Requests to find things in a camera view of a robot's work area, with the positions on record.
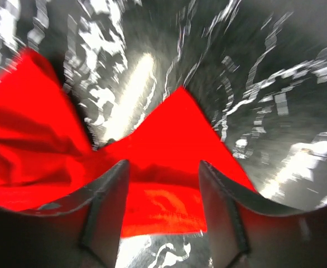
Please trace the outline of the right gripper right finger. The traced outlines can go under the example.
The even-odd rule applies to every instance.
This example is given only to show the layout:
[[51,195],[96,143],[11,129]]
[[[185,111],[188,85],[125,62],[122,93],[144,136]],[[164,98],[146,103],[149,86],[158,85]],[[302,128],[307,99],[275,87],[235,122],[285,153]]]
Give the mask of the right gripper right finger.
[[327,267],[327,205],[276,203],[206,161],[199,184],[214,267]]

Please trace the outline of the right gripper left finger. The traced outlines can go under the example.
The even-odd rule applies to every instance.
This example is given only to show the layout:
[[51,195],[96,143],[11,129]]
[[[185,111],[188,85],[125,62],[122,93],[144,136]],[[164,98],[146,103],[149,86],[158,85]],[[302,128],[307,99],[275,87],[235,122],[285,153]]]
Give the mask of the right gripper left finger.
[[0,207],[0,267],[115,267],[128,183],[122,160],[36,209]]

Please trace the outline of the bright red t-shirt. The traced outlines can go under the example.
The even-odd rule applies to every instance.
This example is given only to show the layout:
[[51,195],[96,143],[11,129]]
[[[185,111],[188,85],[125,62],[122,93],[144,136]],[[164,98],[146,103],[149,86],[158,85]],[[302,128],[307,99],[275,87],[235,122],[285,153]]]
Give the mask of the bright red t-shirt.
[[122,236],[206,230],[199,192],[205,160],[253,190],[191,94],[178,88],[129,136],[93,150],[50,62],[26,49],[0,73],[0,206],[22,211],[62,198],[120,160],[130,163]]

